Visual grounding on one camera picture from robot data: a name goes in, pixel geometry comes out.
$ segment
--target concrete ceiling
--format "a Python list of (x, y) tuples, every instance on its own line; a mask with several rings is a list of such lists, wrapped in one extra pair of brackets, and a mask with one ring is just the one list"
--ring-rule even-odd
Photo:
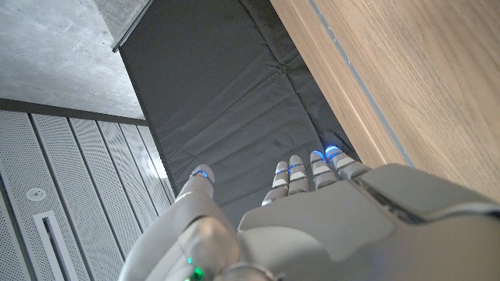
[(0, 98), (143, 119), (111, 47), (146, 2), (1, 0)]

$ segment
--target dark gray fabric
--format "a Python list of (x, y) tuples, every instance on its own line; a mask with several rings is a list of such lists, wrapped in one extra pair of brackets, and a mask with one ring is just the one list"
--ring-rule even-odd
[(325, 144), (357, 158), (267, 0), (156, 0), (120, 53), (176, 192), (210, 165), (234, 225), (280, 160), (309, 166)]

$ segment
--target wooden panel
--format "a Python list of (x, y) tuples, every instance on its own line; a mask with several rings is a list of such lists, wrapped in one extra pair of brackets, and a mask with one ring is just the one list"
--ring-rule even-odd
[(271, 2), (362, 161), (405, 164), (309, 3)]
[[(382, 140), (379, 151), (360, 153), (362, 160), (380, 153), (388, 158), (383, 149), (388, 133), (371, 127), (377, 116), (368, 112), (373, 109), (361, 101), (355, 83), (337, 82), (332, 89), (332, 80), (354, 76), (338, 59), (314, 2), (272, 2), (356, 150), (369, 141), (350, 130), (354, 118), (368, 127), (367, 135)], [(416, 168), (500, 201), (500, 5), (463, 0), (316, 0), (316, 5)], [(333, 105), (344, 95), (339, 87), (349, 93), (351, 108)]]

